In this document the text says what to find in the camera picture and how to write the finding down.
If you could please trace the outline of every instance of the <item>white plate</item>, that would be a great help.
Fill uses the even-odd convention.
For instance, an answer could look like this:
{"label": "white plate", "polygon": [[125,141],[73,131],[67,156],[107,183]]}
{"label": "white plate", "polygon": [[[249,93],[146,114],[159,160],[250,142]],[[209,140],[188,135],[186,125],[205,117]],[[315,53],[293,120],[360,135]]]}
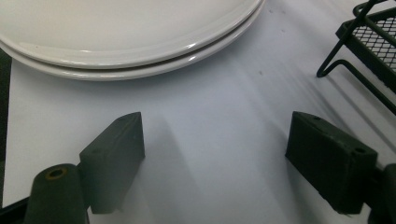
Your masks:
{"label": "white plate", "polygon": [[0,40],[73,68],[157,63],[229,33],[262,0],[2,0]]}
{"label": "white plate", "polygon": [[260,4],[256,11],[247,18],[241,25],[232,30],[223,38],[218,41],[198,49],[194,52],[188,53],[186,55],[179,56],[175,59],[168,60],[162,63],[149,64],[140,67],[133,68],[123,68],[123,69],[109,69],[109,70],[92,70],[92,69],[76,69],[61,67],[57,65],[52,65],[48,63],[42,63],[28,57],[25,57],[12,48],[8,47],[0,41],[0,48],[3,49],[7,54],[17,61],[24,63],[30,67],[41,72],[55,75],[57,77],[67,77],[73,79],[83,79],[83,80],[97,80],[97,81],[108,81],[108,80],[123,80],[138,77],[148,77],[153,75],[158,75],[161,73],[169,72],[180,67],[189,65],[191,63],[196,63],[203,58],[206,58],[217,51],[225,48],[230,43],[235,41],[246,29],[253,23],[257,16],[262,11],[262,6],[264,1]]}

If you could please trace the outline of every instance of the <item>metal wire rack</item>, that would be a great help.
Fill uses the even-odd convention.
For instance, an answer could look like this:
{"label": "metal wire rack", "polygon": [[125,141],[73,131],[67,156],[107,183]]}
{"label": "metal wire rack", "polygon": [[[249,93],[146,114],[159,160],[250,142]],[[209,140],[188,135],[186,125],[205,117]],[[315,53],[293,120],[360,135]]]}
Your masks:
{"label": "metal wire rack", "polygon": [[336,32],[340,40],[319,68],[317,76],[325,77],[341,64],[396,115],[396,105],[350,62],[338,60],[330,64],[338,50],[345,45],[396,93],[396,7],[367,15],[375,4],[385,1],[370,0],[353,9],[356,19],[340,26]]}

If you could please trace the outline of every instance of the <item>dark green block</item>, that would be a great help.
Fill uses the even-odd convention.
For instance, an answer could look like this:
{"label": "dark green block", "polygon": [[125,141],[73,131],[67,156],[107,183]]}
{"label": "dark green block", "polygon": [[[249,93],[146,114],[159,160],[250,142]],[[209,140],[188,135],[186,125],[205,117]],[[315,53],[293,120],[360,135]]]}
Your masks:
{"label": "dark green block", "polygon": [[286,157],[335,211],[361,211],[374,150],[324,119],[294,112]]}
{"label": "dark green block", "polygon": [[80,154],[85,202],[94,214],[119,208],[145,157],[140,113],[116,119]]}
{"label": "dark green block", "polygon": [[88,223],[75,165],[56,165],[35,177],[24,223]]}

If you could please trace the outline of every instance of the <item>rack leg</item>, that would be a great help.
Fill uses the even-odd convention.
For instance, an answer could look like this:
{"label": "rack leg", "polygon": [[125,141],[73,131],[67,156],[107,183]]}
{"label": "rack leg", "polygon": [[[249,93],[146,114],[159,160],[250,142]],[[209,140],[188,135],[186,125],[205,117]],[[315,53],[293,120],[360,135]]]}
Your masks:
{"label": "rack leg", "polygon": [[352,35],[352,32],[358,26],[359,22],[367,15],[367,13],[373,8],[373,6],[378,3],[380,0],[370,0],[367,5],[361,10],[361,13],[356,17],[356,19],[350,24],[350,26],[346,29],[346,32],[341,36],[338,43],[330,52],[329,56],[327,56],[326,60],[320,66],[319,70],[317,71],[317,77],[326,77],[329,73],[326,73],[326,67],[330,64],[332,59],[334,58],[335,54],[337,54],[338,50],[347,42],[349,37]]}

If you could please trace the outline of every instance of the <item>white tablecloth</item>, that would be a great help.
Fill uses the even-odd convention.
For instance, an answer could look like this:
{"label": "white tablecloth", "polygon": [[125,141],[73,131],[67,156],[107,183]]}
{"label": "white tablecloth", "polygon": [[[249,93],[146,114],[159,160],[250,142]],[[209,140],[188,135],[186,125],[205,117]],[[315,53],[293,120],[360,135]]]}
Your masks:
{"label": "white tablecloth", "polygon": [[[364,223],[335,213],[284,157],[292,111],[320,116],[396,162],[396,119],[345,68],[316,78],[362,1],[267,0],[223,51],[156,77],[86,82],[12,64],[4,205],[141,111],[146,155],[124,213],[92,223]],[[347,49],[347,58],[368,70]]]}

